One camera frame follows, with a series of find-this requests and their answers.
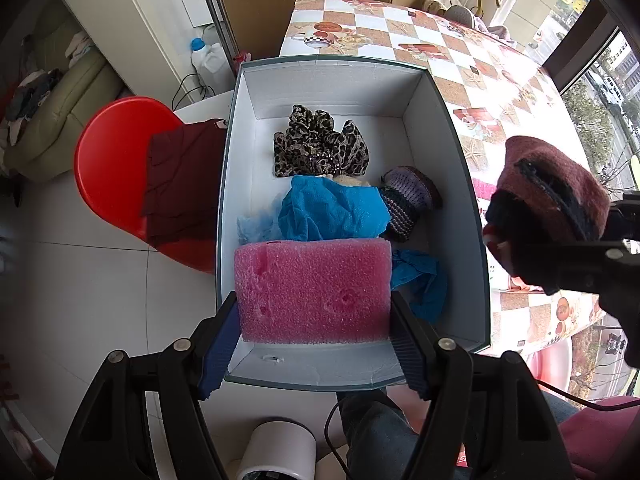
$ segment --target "sponge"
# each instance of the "sponge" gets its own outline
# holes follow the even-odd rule
[[[245,341],[388,337],[391,245],[382,238],[248,244],[236,249],[235,275]]]

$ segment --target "leopard print fabric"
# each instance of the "leopard print fabric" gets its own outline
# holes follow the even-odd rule
[[[273,134],[275,175],[364,175],[369,150],[353,121],[334,132],[327,112],[294,105],[286,133]]]

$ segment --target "checkered tablecloth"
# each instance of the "checkered tablecloth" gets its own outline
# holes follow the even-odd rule
[[[539,137],[588,168],[574,125],[544,69],[458,23],[372,0],[296,0],[280,55],[301,54],[367,56],[425,67],[458,133],[483,224],[508,137]],[[529,354],[604,315],[591,294],[546,296],[511,280],[488,251],[487,259],[492,316],[487,353]]]

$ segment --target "red chair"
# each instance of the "red chair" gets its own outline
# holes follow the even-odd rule
[[[107,104],[85,126],[74,159],[80,195],[100,218],[146,242],[140,215],[146,189],[146,151],[152,135],[183,122],[149,97]],[[193,269],[214,272],[213,240],[180,240],[158,251]]]

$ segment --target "white tile floor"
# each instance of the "white tile floor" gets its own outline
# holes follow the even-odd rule
[[[214,315],[214,277],[189,269],[95,216],[71,173],[26,186],[20,208],[0,197],[0,353],[11,364],[18,406],[60,452],[105,355],[155,352]],[[240,458],[253,429],[291,418],[324,449],[329,393],[223,383],[202,411],[223,463]],[[157,396],[148,396],[161,478],[174,478]],[[331,435],[344,442],[337,417]]]

